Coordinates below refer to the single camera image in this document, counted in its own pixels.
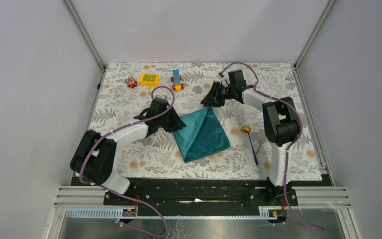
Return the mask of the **teal cloth napkin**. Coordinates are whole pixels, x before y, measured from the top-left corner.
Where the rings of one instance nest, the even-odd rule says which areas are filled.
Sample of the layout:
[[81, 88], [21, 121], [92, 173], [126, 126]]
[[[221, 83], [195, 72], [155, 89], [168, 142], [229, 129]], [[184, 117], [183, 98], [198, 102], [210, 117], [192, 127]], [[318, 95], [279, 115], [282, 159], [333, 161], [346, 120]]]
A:
[[212, 108], [203, 108], [180, 118], [187, 127], [173, 135], [184, 163], [217, 154], [231, 146]]

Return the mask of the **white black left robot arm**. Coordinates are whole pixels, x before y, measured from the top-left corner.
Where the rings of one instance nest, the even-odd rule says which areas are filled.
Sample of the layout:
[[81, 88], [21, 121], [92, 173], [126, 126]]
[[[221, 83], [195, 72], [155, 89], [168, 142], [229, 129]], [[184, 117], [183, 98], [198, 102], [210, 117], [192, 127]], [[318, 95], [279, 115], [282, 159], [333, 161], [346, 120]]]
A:
[[116, 152], [124, 146], [145, 139], [162, 128], [172, 133], [186, 124], [167, 100], [154, 98], [148, 108], [129, 124], [101, 134], [86, 131], [71, 160], [70, 168], [78, 173], [83, 184], [95, 184], [115, 192], [115, 198], [124, 205], [134, 200], [130, 181], [114, 169]]

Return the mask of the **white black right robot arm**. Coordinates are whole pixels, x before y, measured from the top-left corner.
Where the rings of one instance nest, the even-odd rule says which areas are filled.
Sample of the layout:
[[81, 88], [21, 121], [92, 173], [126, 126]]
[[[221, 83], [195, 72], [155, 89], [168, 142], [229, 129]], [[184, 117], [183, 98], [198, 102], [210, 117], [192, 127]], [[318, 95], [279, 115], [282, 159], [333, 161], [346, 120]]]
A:
[[285, 199], [280, 186], [290, 183], [287, 175], [290, 148], [302, 133], [301, 118], [292, 98], [279, 99], [257, 91], [254, 85], [247, 84], [242, 70], [228, 72], [228, 79], [227, 86], [215, 81], [200, 103], [205, 107], [222, 107], [226, 100], [235, 100], [262, 112], [265, 136], [272, 147], [268, 180], [273, 187], [266, 190], [265, 197], [268, 203], [278, 205]]

